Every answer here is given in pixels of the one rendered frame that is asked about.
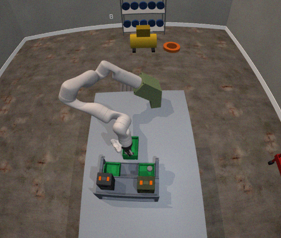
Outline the olive green case with orange latches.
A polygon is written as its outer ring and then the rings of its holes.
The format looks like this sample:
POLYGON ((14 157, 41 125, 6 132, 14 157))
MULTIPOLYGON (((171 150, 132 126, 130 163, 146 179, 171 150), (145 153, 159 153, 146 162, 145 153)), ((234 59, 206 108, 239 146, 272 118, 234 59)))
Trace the olive green case with orange latches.
POLYGON ((154 193, 155 177, 153 176, 138 176, 137 181, 138 193, 154 193))

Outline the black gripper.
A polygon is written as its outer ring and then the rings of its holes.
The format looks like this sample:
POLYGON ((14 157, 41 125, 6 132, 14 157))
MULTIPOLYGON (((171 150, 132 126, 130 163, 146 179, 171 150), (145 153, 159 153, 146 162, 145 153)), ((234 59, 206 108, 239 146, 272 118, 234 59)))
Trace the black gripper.
POLYGON ((132 147, 133 143, 129 146, 129 147, 122 147, 122 149, 125 150, 125 152, 127 153, 127 155, 132 156, 134 154, 134 152, 131 152, 131 147, 132 147))

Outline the green bin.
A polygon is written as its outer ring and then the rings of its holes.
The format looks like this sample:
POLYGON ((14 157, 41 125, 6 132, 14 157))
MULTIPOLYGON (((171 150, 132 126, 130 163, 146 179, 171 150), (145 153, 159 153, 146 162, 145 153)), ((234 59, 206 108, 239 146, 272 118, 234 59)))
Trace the green bin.
POLYGON ((134 154, 129 157, 128 155, 125 155, 124 152, 122 152, 123 159, 125 160, 138 160, 139 137, 132 136, 132 142, 133 145, 131 147, 131 152, 134 152, 134 154))
POLYGON ((106 162, 104 165, 103 173, 112 173, 113 176, 119 176, 121 174, 121 163, 106 162))
POLYGON ((154 164, 139 163, 139 173, 138 176, 153 176, 154 177, 154 164), (147 167, 152 166, 152 171, 148 172, 147 167))

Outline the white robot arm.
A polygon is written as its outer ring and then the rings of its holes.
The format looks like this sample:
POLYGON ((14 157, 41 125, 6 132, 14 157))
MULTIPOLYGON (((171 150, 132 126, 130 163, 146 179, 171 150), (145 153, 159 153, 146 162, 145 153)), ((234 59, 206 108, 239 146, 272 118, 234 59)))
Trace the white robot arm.
POLYGON ((132 144, 131 132, 129 130, 132 122, 131 118, 127 114, 110 110, 102 104, 85 103, 76 99, 78 91, 82 86, 84 88, 91 87, 99 80, 107 77, 110 71, 114 72, 112 78, 116 81, 135 89, 141 85, 141 78, 139 76, 103 60, 95 71, 89 70, 65 81, 60 89, 59 100, 70 107, 94 116, 104 123, 109 123, 110 120, 116 119, 113 131, 118 135, 118 140, 111 139, 111 144, 117 153, 121 153, 122 147, 129 147, 132 144))

